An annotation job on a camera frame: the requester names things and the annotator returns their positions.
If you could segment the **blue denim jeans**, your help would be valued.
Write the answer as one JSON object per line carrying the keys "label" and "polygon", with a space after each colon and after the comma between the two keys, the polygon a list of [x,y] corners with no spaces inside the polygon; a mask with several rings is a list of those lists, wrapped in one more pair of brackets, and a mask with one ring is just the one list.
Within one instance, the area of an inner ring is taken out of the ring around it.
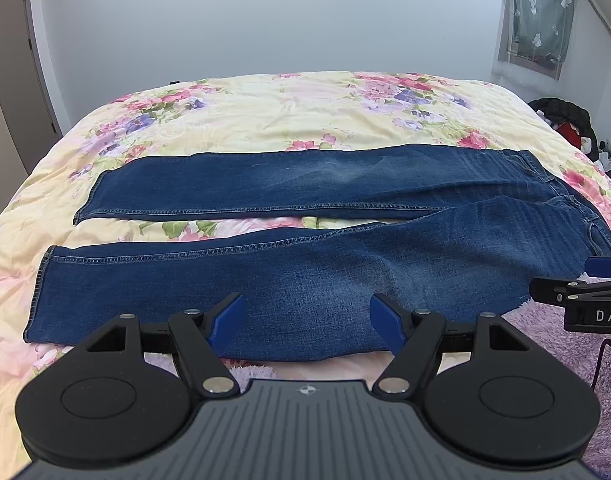
{"label": "blue denim jeans", "polygon": [[577,278],[611,256],[598,209],[531,153],[441,145],[144,157],[100,174],[74,219],[306,216],[345,227],[52,246],[23,337],[74,346],[122,313],[162,322],[238,292],[228,358],[319,361],[383,348],[377,292],[467,323],[519,307],[538,276]]}

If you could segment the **purple fluffy blanket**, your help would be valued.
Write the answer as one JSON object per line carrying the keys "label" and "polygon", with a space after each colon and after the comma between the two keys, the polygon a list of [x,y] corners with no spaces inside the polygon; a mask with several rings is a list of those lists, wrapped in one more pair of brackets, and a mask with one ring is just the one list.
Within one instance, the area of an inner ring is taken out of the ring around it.
{"label": "purple fluffy blanket", "polygon": [[497,301],[497,307],[506,321],[594,388],[601,404],[601,420],[584,461],[597,474],[611,479],[611,348],[601,348],[608,336],[567,332],[563,309],[534,301],[527,288],[508,292]]}

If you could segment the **black and red clothes pile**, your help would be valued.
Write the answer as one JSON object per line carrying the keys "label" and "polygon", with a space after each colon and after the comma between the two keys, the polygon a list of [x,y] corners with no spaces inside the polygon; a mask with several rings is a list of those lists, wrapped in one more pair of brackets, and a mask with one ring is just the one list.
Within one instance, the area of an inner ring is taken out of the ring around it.
{"label": "black and red clothes pile", "polygon": [[558,98],[533,100],[529,107],[591,162],[597,162],[611,179],[611,146],[608,141],[598,140],[585,108]]}

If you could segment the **green patterned window curtain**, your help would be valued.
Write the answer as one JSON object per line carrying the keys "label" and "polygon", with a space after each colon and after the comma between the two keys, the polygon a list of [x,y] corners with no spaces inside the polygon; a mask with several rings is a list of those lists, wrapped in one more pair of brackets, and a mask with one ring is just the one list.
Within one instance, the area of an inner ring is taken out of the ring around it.
{"label": "green patterned window curtain", "polygon": [[499,61],[559,78],[576,4],[577,0],[504,0]]}

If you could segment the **floral yellow bed quilt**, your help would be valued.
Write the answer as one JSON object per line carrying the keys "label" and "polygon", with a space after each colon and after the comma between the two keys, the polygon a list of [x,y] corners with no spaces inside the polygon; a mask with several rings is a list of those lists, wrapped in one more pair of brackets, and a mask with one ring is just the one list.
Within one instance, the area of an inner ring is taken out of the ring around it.
{"label": "floral yellow bed quilt", "polygon": [[513,92],[419,74],[322,72],[202,79],[121,96],[81,119],[0,210],[0,479],[28,463],[14,419],[25,383],[63,355],[27,344],[36,273],[52,245],[190,242],[263,220],[75,223],[97,177],[142,156],[363,150],[424,143],[528,150],[611,229],[611,180]]}

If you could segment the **grey wardrobe door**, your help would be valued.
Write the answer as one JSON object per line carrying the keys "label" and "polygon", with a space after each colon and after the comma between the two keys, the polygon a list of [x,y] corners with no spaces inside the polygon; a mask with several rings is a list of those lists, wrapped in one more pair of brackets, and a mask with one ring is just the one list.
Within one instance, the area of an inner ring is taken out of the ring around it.
{"label": "grey wardrobe door", "polygon": [[0,0],[0,108],[20,161],[31,172],[61,138],[36,46],[31,0]]}

